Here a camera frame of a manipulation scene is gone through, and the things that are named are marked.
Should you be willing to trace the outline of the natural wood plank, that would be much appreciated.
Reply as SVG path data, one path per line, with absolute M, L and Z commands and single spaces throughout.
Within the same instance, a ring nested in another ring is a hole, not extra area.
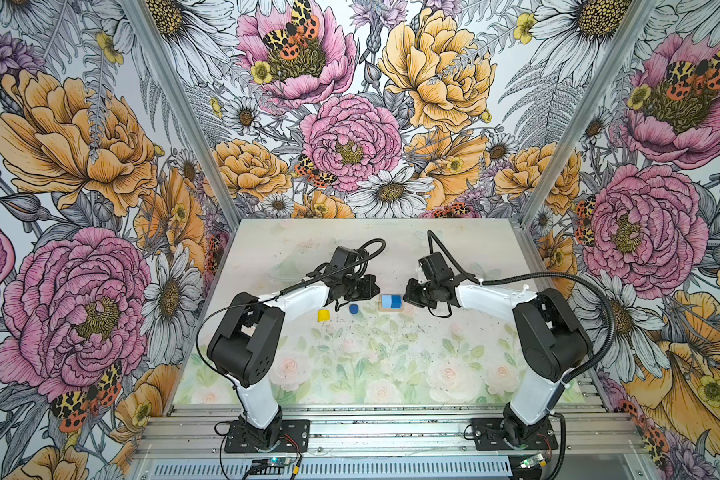
M 401 312 L 403 311 L 403 306 L 401 305 L 393 305 L 393 306 L 380 306 L 378 309 L 380 312 Z

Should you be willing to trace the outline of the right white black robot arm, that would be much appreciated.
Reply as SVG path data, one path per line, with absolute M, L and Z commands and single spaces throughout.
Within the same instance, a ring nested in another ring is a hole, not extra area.
M 512 323 L 527 366 L 519 388 L 504 407 L 496 427 L 486 427 L 508 449 L 531 445 L 554 412 L 562 393 L 577 375 L 575 369 L 593 345 L 566 298 L 555 288 L 535 291 L 510 285 L 542 277 L 541 272 L 486 280 L 456 274 L 440 252 L 418 260 L 418 277 L 408 281 L 403 300 L 430 311 L 444 304 Z

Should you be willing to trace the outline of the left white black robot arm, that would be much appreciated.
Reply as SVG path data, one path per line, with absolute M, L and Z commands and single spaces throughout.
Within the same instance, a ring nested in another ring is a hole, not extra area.
M 385 248 L 386 241 L 381 238 L 354 249 L 338 247 L 329 261 L 295 284 L 264 295 L 240 292 L 228 306 L 208 315 L 218 315 L 220 321 L 204 362 L 232 383 L 242 406 L 241 415 L 230 422 L 223 445 L 226 452 L 270 452 L 284 441 L 297 452 L 305 449 L 283 425 L 283 410 L 274 399 L 268 378 L 283 326 L 330 304 L 340 309 L 378 296 L 381 289 L 367 269 Z

